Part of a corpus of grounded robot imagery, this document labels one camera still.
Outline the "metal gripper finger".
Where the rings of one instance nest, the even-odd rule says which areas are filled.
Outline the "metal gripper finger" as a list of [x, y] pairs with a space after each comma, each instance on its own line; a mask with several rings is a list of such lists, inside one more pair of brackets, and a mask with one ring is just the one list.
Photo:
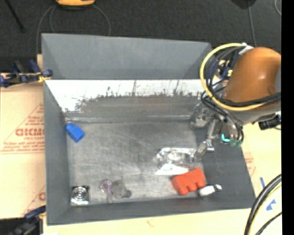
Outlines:
[[209, 122], [209, 110], [206, 107], [195, 109], [190, 118], [190, 126], [192, 128], [203, 128]]
[[203, 156], [207, 152], [214, 152], [214, 151], [215, 151], [215, 148], [214, 148], [213, 140], [208, 139], [208, 140], [202, 141], [197, 147], [197, 150], [195, 153], [195, 161], [202, 160]]

